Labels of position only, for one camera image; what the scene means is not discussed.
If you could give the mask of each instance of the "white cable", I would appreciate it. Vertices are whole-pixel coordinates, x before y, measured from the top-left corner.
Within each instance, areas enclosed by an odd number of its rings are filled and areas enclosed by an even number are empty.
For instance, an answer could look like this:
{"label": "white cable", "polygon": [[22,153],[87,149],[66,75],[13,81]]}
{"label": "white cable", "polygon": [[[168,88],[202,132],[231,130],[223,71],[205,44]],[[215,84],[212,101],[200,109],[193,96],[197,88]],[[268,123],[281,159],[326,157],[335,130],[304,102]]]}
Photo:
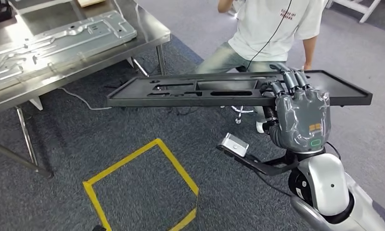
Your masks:
{"label": "white cable", "polygon": [[[122,13],[122,10],[121,10],[120,7],[119,7],[119,4],[117,3],[117,0],[113,0],[113,2],[115,3],[116,8],[119,10],[120,15],[121,15],[123,18],[125,18],[124,15],[123,15],[123,13]],[[146,31],[144,30],[144,27],[143,27],[143,25],[141,24],[141,20],[140,20],[139,1],[138,1],[138,0],[134,0],[134,2],[136,3],[136,8],[135,8],[135,10],[136,10],[136,15],[137,15],[137,23],[139,24],[140,29],[141,29],[141,31],[143,32],[144,39],[146,39],[146,42],[148,42],[148,41],[149,41],[149,37],[147,37],[147,33],[146,33]]]}
{"label": "white cable", "polygon": [[240,110],[238,108],[236,108],[235,106],[231,106],[231,108],[236,111],[236,112],[239,112],[239,113],[243,113],[243,114],[249,114],[249,113],[253,113],[254,110]]}
{"label": "white cable", "polygon": [[113,2],[115,2],[116,8],[119,10],[119,14],[123,17],[123,13],[122,13],[122,10],[119,7],[119,4],[117,3],[116,0],[113,0]]}
{"label": "white cable", "polygon": [[89,103],[84,100],[82,97],[78,96],[77,94],[74,94],[74,93],[71,93],[69,92],[68,90],[66,90],[65,88],[58,88],[58,89],[61,89],[61,90],[64,90],[67,94],[69,95],[72,95],[74,97],[77,97],[78,99],[80,99],[81,101],[83,101],[84,103],[86,103],[86,106],[88,106],[88,108],[92,111],[102,111],[102,110],[108,110],[108,109],[111,109],[112,107],[97,107],[97,108],[92,108]]}

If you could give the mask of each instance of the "person's hand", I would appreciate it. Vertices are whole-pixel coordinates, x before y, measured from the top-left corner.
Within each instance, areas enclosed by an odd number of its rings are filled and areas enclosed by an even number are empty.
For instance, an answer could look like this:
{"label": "person's hand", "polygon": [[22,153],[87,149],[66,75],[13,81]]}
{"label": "person's hand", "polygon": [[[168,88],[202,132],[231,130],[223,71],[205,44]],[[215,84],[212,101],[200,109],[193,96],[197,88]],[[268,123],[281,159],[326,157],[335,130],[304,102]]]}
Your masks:
{"label": "person's hand", "polygon": [[304,71],[311,70],[311,64],[305,63],[305,65],[303,66],[303,70]]}

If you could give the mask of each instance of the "jeans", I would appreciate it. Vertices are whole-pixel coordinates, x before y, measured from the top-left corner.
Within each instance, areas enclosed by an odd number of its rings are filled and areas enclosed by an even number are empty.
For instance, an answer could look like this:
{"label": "jeans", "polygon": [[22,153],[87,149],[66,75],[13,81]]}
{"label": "jeans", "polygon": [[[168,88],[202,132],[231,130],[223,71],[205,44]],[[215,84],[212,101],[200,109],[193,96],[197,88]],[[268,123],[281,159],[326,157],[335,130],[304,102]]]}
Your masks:
{"label": "jeans", "polygon": [[[228,42],[224,42],[217,50],[207,59],[204,60],[195,70],[196,74],[213,74],[213,73],[225,73],[236,67],[244,66],[248,67],[250,60],[242,58]],[[248,71],[249,72],[267,72],[273,71],[269,64],[271,62],[255,62],[252,61]],[[255,106],[255,112],[257,113],[257,122],[264,123],[265,114],[263,113],[262,106]]]}

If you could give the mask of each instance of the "black tray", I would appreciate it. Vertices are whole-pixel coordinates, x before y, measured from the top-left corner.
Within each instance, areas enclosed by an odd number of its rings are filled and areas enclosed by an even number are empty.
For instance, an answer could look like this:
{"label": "black tray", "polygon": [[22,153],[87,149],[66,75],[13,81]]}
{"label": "black tray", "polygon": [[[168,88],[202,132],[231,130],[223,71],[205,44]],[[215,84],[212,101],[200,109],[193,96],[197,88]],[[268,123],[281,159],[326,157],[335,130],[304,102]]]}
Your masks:
{"label": "black tray", "polygon": [[[370,105],[372,94],[322,70],[306,71],[311,86],[328,90],[330,105]],[[108,95],[111,107],[273,106],[260,86],[277,72],[135,77]]]}

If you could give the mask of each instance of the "white shoe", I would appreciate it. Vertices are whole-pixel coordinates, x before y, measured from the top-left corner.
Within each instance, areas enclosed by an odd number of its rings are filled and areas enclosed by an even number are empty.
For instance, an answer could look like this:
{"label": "white shoe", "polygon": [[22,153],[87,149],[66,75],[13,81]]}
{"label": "white shoe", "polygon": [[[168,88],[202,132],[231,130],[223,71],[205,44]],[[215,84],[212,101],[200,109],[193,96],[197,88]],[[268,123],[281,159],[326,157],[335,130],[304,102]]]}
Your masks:
{"label": "white shoe", "polygon": [[264,123],[262,123],[262,122],[257,122],[257,131],[258,131],[260,134],[265,133],[265,131],[263,130],[263,127],[262,127],[263,124],[264,124]]}

